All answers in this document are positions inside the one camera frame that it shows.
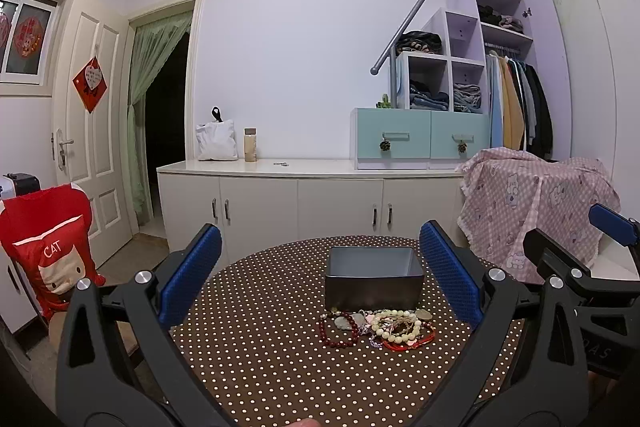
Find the dark metal jewelry box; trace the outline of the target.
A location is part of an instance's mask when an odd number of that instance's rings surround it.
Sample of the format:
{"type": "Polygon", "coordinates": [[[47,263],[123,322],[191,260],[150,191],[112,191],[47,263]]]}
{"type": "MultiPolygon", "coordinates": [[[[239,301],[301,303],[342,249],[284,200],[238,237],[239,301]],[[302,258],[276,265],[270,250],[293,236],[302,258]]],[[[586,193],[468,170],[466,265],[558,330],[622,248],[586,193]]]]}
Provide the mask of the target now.
{"type": "Polygon", "coordinates": [[[412,248],[334,247],[326,264],[324,303],[328,311],[416,309],[423,282],[412,248]]]}

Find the pink checkered cover cloth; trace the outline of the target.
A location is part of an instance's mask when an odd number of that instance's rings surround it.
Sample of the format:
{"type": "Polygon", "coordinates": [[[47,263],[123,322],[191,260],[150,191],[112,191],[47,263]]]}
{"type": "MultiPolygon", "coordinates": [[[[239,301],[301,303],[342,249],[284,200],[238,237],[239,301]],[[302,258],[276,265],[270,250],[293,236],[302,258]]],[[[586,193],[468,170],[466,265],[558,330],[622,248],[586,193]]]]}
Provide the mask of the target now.
{"type": "Polygon", "coordinates": [[[601,204],[620,211],[620,196],[597,159],[549,162],[522,150],[481,150],[457,168],[464,204],[458,225],[477,257],[515,280],[539,283],[524,253],[527,232],[539,229],[583,265],[593,265],[602,233],[589,210],[601,204]]]}

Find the brown polka dot tablecloth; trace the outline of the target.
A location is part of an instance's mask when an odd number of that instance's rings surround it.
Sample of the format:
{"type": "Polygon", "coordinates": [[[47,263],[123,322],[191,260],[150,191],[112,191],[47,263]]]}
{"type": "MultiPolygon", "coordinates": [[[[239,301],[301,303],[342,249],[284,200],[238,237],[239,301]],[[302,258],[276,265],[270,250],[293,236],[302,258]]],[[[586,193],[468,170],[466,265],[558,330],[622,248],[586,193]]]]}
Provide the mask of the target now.
{"type": "Polygon", "coordinates": [[[434,277],[421,307],[436,336],[394,352],[366,338],[326,347],[324,272],[331,248],[409,247],[413,239],[337,236],[259,251],[214,275],[171,336],[205,388],[241,426],[407,426],[454,364],[472,329],[458,321],[434,277]]]}

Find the hanging clothes row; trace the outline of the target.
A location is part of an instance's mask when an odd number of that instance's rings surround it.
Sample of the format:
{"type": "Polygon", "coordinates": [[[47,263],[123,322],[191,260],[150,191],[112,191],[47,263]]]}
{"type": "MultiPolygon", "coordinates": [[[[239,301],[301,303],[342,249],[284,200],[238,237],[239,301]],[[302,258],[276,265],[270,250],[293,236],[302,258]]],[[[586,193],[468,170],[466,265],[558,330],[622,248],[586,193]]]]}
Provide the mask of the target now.
{"type": "Polygon", "coordinates": [[[552,159],[553,127],[546,94],[533,65],[487,49],[491,147],[525,150],[552,159]]]}

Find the red cat chair cover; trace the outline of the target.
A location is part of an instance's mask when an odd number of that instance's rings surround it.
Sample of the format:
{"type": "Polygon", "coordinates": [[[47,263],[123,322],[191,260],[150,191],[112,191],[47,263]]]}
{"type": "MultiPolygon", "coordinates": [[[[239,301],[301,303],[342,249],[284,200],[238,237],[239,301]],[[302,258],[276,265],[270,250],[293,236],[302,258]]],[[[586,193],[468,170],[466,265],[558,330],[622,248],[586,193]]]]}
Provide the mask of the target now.
{"type": "Polygon", "coordinates": [[[1,245],[25,272],[47,321],[68,309],[79,280],[105,284],[91,256],[91,225],[90,200],[75,183],[1,202],[1,245]]]}

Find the white low cabinet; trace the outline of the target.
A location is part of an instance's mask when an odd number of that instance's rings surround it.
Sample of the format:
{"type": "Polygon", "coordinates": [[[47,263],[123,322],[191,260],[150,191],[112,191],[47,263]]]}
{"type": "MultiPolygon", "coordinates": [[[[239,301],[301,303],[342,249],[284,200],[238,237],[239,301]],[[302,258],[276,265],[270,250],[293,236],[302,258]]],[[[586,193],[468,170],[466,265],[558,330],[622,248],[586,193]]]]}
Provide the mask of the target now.
{"type": "Polygon", "coordinates": [[[463,205],[452,170],[357,170],[341,159],[185,160],[158,168],[170,249],[205,225],[222,236],[216,267],[303,239],[394,236],[414,239],[437,221],[457,243],[463,205]]]}

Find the teal drawer unit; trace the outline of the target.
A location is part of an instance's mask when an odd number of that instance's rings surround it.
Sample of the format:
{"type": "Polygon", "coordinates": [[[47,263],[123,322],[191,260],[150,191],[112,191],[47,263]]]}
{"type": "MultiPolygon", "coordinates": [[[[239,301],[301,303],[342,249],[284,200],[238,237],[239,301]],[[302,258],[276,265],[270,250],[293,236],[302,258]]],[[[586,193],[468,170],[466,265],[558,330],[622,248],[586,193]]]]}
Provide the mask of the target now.
{"type": "Polygon", "coordinates": [[[485,114],[356,108],[350,120],[350,157],[358,170],[454,169],[489,142],[485,114]]]}

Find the white tote bag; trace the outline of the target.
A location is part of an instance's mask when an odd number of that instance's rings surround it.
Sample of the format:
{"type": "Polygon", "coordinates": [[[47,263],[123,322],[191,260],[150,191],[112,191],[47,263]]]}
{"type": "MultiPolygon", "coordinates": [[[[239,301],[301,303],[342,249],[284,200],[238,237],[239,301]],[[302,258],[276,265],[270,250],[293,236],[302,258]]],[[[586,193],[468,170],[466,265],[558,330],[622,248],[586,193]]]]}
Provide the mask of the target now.
{"type": "Polygon", "coordinates": [[[213,120],[195,127],[199,161],[234,161],[239,158],[234,122],[223,120],[220,108],[212,108],[213,120]]]}

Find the white panel door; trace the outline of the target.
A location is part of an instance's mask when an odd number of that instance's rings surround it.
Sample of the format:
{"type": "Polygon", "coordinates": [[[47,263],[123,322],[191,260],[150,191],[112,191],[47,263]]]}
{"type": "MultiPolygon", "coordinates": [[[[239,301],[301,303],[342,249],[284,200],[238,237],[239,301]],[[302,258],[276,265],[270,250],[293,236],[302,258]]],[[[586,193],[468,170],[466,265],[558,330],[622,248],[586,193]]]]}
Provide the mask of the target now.
{"type": "Polygon", "coordinates": [[[91,254],[104,265],[132,237],[120,158],[120,87],[128,20],[100,0],[73,0],[53,83],[56,181],[75,183],[90,200],[91,254]],[[72,80],[96,57],[107,90],[89,114],[72,80]]]}

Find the lilac shelf wardrobe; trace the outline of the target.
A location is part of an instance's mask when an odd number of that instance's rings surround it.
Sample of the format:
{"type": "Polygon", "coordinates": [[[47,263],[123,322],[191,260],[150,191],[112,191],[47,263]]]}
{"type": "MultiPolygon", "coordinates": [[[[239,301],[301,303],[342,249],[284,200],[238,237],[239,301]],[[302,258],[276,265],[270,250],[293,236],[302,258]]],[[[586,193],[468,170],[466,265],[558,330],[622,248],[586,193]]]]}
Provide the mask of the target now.
{"type": "Polygon", "coordinates": [[[489,114],[486,55],[495,51],[536,69],[552,122],[551,158],[570,157],[570,73],[553,0],[446,0],[422,29],[442,38],[442,50],[405,51],[396,58],[400,108],[410,107],[410,75],[417,72],[434,92],[450,94],[456,83],[475,84],[482,89],[482,111],[489,114]]]}

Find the glass jar with lid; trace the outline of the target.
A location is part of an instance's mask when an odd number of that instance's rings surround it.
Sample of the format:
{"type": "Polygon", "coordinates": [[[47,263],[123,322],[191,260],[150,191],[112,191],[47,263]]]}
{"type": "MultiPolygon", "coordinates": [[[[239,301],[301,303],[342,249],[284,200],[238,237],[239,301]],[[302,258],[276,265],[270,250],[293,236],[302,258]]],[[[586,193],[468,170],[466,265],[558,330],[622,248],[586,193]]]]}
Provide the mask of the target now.
{"type": "Polygon", "coordinates": [[[257,129],[245,128],[243,134],[244,159],[246,162],[257,161],[257,129]]]}

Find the red diamond door decoration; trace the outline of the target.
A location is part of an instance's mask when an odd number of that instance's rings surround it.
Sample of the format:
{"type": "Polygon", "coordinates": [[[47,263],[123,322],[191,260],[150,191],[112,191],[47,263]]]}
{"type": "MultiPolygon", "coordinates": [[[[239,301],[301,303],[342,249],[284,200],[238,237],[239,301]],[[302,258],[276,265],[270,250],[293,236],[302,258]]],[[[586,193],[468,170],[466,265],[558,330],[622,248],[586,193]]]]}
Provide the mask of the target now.
{"type": "Polygon", "coordinates": [[[107,90],[107,84],[99,64],[94,56],[72,80],[82,104],[91,114],[107,90]]]}

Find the green door curtain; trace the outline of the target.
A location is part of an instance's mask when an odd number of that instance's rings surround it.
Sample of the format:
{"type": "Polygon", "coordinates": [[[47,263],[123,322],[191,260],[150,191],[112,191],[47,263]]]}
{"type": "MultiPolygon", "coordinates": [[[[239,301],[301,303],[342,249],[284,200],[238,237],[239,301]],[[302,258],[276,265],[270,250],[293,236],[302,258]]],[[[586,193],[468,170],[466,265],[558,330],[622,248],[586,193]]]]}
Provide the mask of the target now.
{"type": "Polygon", "coordinates": [[[134,31],[127,105],[131,194],[138,225],[160,214],[155,169],[186,158],[184,92],[192,12],[140,25],[134,31]]]}

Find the window with red paper-cuts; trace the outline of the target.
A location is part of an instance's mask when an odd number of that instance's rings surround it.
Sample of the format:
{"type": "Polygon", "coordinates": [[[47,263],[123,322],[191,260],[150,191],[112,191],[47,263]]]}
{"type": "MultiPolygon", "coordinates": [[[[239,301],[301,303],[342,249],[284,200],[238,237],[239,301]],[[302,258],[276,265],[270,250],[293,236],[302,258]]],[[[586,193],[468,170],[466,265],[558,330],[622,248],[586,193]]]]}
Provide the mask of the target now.
{"type": "Polygon", "coordinates": [[[58,5],[1,0],[1,82],[43,86],[58,5]]]}

